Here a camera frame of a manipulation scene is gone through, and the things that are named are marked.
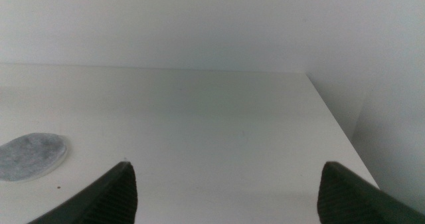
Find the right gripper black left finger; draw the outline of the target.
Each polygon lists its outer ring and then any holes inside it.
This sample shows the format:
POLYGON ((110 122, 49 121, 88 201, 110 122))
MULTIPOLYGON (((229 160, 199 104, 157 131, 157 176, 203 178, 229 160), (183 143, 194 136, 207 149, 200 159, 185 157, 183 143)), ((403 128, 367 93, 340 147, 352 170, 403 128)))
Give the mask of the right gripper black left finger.
POLYGON ((136 211, 135 172, 130 162, 120 162, 30 224, 134 224, 136 211))

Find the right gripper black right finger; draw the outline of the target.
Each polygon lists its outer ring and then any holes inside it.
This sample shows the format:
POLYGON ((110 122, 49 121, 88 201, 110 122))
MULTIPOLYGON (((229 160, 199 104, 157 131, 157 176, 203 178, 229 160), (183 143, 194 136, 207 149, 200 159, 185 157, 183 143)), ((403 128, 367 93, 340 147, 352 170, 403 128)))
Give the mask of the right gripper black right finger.
POLYGON ((317 200, 321 223, 424 224, 424 215, 338 162, 326 162, 317 200))

